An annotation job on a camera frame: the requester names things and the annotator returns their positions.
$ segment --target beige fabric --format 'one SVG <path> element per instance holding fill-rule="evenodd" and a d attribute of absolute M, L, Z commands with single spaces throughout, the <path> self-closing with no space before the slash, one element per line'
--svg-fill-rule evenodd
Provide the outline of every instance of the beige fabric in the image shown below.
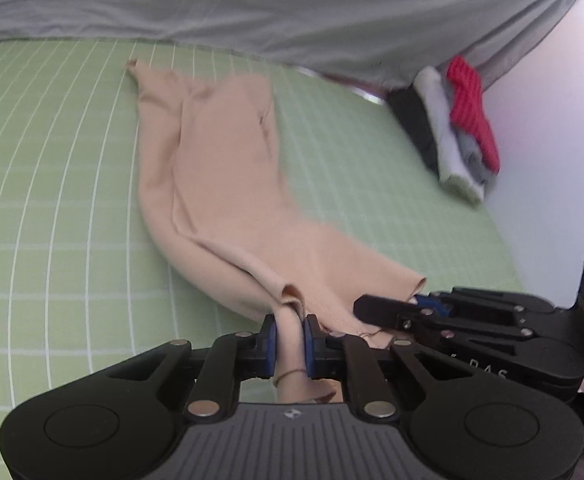
<path fill-rule="evenodd" d="M 386 346 L 391 335 L 361 323 L 362 294 L 407 300 L 415 272 L 304 216 L 278 167 L 272 93 L 259 75 L 220 82 L 130 62 L 138 83 L 141 212 L 179 272 L 220 304 L 251 319 L 274 312 L 275 384 L 281 402 L 326 398 L 311 381 L 301 319 Z"/>

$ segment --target metal screw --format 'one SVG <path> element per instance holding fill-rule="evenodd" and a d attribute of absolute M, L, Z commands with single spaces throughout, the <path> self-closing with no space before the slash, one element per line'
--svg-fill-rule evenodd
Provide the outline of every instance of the metal screw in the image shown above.
<path fill-rule="evenodd" d="M 196 416 L 212 416 L 220 409 L 221 407 L 214 400 L 194 400 L 188 405 L 188 411 Z"/>
<path fill-rule="evenodd" d="M 396 413 L 396 408 L 386 400 L 373 400 L 363 407 L 363 411 L 374 418 L 386 418 L 393 416 Z"/>

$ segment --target green checkered bedsheet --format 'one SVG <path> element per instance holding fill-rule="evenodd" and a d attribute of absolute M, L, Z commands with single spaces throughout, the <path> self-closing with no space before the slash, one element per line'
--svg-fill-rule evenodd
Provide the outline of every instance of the green checkered bedsheet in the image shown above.
<path fill-rule="evenodd" d="M 132 41 L 0 43 L 0 423 L 25 399 L 157 346 L 254 323 L 155 250 L 136 202 L 133 57 L 201 78 L 267 75 L 282 163 L 308 215 L 453 285 L 520 289 L 483 208 L 440 190 L 390 112 L 226 52 Z M 272 400 L 265 381 L 246 400 Z M 8 472 L 0 457 L 0 480 Z"/>

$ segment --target red cloth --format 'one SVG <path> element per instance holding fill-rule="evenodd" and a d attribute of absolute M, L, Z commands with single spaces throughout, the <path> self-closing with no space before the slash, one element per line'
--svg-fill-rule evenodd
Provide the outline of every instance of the red cloth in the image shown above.
<path fill-rule="evenodd" d="M 461 56 L 454 56 L 446 74 L 454 85 L 454 103 L 450 121 L 454 126 L 472 135 L 483 154 L 483 163 L 494 173 L 499 173 L 501 161 L 492 127 L 483 112 L 483 96 L 479 73 Z"/>

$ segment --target white logo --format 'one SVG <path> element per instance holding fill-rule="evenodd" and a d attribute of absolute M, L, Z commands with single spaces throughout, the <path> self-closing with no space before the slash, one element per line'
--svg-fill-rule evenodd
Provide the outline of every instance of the white logo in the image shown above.
<path fill-rule="evenodd" d="M 285 410 L 283 412 L 283 415 L 285 415 L 287 418 L 289 418 L 290 420 L 294 420 L 295 418 L 299 418 L 301 415 L 303 415 L 303 413 L 301 413 L 298 409 L 296 408 L 290 408 L 289 410 Z"/>

